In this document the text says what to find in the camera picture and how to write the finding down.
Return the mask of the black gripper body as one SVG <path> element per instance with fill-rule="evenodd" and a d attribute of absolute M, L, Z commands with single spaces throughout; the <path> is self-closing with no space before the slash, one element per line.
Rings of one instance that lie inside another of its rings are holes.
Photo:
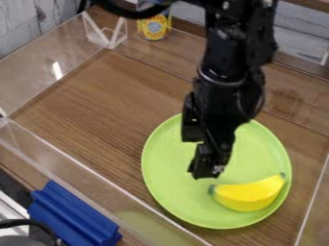
<path fill-rule="evenodd" d="M 239 81 L 215 80 L 199 73 L 193 81 L 204 140 L 213 148 L 236 141 L 236 130 L 260 113 L 265 103 L 265 74 L 252 68 Z"/>

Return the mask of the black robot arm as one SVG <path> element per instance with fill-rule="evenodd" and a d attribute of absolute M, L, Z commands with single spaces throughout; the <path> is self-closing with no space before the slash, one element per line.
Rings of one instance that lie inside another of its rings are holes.
<path fill-rule="evenodd" d="M 188 171 L 216 178 L 231 161 L 236 131 L 265 104 L 263 66 L 279 50 L 279 0 L 189 0 L 207 11 L 207 50 L 184 100 L 181 140 L 197 144 Z"/>

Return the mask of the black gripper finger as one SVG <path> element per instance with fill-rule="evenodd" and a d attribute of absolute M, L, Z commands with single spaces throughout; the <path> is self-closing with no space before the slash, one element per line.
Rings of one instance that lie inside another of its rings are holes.
<path fill-rule="evenodd" d="M 181 140 L 184 142 L 200 142 L 204 140 L 200 124 L 200 111 L 193 92 L 191 92 L 184 99 L 181 115 Z"/>
<path fill-rule="evenodd" d="M 213 148 L 207 143 L 199 143 L 196 153 L 188 167 L 192 177 L 199 179 L 217 178 L 225 170 L 231 161 L 233 146 L 224 142 L 219 148 Z"/>

